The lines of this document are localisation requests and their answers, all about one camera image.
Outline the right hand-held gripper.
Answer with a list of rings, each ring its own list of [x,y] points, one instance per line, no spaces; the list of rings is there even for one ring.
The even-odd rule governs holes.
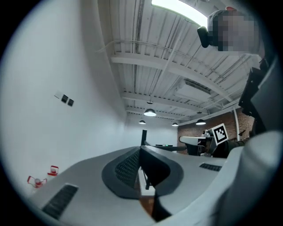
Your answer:
[[[227,140],[228,134],[223,123],[211,129],[204,130],[201,137],[179,137],[179,141],[185,144],[189,155],[200,155],[206,157],[212,157],[218,145]]]

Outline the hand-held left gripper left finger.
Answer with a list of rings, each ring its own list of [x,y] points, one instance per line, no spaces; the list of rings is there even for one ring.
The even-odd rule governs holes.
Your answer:
[[[80,161],[31,198],[46,226],[152,226],[134,188],[139,147]]]

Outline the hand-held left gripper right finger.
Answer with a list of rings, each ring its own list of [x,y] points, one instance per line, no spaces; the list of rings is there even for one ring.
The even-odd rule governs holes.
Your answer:
[[[197,199],[208,189],[218,171],[202,168],[203,163],[223,166],[225,160],[171,153],[141,146],[140,165],[155,188],[153,215],[140,220],[142,226],[204,226],[207,211],[198,211]]]

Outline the person's right forearm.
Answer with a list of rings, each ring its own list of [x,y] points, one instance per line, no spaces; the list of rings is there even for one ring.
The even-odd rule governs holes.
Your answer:
[[[232,151],[236,147],[244,146],[249,140],[250,140],[250,137],[243,139],[243,140],[239,140],[239,141],[230,141],[230,140],[225,141],[224,149],[223,149],[224,157],[227,158],[230,151]]]

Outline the white ceiling air conditioner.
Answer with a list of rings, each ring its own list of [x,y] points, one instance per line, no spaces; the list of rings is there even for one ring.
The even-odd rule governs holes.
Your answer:
[[[175,96],[186,98],[195,102],[206,102],[210,97],[210,91],[191,83],[187,80],[181,80],[175,89]]]

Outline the black chest-mounted screen device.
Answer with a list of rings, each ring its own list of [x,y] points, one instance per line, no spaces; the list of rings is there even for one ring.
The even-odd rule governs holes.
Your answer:
[[[252,67],[240,97],[242,113],[254,118],[249,137],[269,131],[281,131],[283,78],[280,60],[275,57],[270,64],[266,61],[260,68]]]

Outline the bright ceiling light panel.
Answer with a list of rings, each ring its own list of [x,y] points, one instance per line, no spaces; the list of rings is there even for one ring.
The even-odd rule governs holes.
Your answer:
[[[207,27],[207,17],[192,6],[185,4],[180,0],[152,0],[151,4],[155,7],[177,13],[199,26]]]

